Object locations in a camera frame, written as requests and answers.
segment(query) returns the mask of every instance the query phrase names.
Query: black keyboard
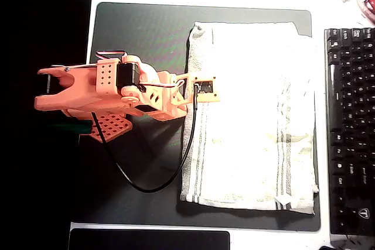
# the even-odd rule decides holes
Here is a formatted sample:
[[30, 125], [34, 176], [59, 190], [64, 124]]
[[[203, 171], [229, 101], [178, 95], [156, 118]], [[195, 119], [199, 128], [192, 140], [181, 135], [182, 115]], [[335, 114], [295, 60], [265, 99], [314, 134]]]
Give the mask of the black keyboard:
[[375, 29], [328, 29], [325, 43], [331, 233], [374, 235]]

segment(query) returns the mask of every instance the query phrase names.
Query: white towel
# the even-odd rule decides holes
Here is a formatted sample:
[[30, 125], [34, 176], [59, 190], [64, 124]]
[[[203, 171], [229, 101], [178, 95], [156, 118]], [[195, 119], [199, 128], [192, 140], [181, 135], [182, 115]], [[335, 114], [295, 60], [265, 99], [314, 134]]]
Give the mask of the white towel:
[[216, 76], [220, 102], [198, 104], [180, 199], [313, 214], [312, 39], [293, 23], [196, 22], [189, 43], [188, 71]]

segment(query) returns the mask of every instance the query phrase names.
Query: black mouse pad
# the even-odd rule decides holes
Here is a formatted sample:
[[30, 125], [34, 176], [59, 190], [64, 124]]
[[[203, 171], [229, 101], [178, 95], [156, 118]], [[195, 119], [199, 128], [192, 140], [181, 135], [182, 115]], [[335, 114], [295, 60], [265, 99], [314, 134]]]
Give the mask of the black mouse pad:
[[[101, 3], [97, 7], [91, 62], [96, 61], [96, 50], [125, 49], [157, 71], [184, 73], [188, 37], [195, 21], [293, 22], [301, 35], [311, 36], [308, 11]], [[272, 41], [272, 35], [267, 44], [271, 43], [277, 44]], [[138, 185], [158, 186], [179, 165], [183, 118], [160, 122], [145, 116], [131, 118], [131, 122], [133, 130], [109, 144], [122, 168]], [[315, 199], [316, 215], [307, 215], [200, 206], [180, 201], [180, 191], [180, 176], [155, 194], [134, 190], [110, 161], [101, 143], [88, 136], [80, 138], [74, 222], [290, 231], [317, 231], [320, 227], [318, 198]]]
[[69, 250], [229, 250], [226, 231], [73, 229]]

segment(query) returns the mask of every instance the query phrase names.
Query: white desk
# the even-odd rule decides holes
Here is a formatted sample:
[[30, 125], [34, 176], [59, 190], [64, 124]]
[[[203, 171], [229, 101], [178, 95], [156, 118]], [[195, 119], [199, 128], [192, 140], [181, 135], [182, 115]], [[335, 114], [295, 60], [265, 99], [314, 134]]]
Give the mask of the white desk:
[[[90, 59], [91, 41], [94, 32], [96, 6], [100, 2], [126, 2], [142, 4], [170, 4], [191, 6], [223, 6], [243, 8], [272, 8], [308, 10], [312, 15], [312, 37], [318, 46], [316, 64], [312, 66], [316, 78], [316, 141], [319, 171], [319, 199], [321, 228], [317, 232], [286, 232], [266, 230], [220, 229], [230, 233], [231, 249], [313, 249], [330, 245], [328, 171], [326, 147], [326, 102], [323, 30], [326, 28], [352, 28], [373, 26], [357, 7], [356, 0], [343, 3], [342, 0], [92, 0], [90, 30], [88, 34], [87, 62]], [[72, 223], [71, 228], [132, 228], [132, 229], [206, 229], [199, 227], [161, 227], [151, 225], [84, 225]]]

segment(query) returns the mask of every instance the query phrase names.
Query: orange 3d-printed robot arm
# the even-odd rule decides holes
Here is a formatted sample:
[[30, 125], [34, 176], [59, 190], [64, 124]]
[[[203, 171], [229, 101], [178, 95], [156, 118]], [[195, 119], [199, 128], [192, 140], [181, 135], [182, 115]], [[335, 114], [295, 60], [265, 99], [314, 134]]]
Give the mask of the orange 3d-printed robot arm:
[[[198, 102], [219, 101], [216, 77], [200, 77], [186, 73], [176, 75], [155, 69], [137, 56], [123, 52], [121, 59], [103, 56], [111, 52], [98, 52], [96, 64], [53, 66], [41, 69], [59, 79], [63, 91], [35, 98], [35, 108], [41, 111], [62, 110], [69, 117], [93, 120], [98, 116], [105, 140], [111, 141], [132, 129], [126, 114], [140, 117], [147, 114], [160, 121], [184, 117], [186, 104], [193, 101], [193, 87], [199, 87]], [[186, 83], [187, 99], [179, 91]], [[91, 137], [101, 142], [95, 125]]]

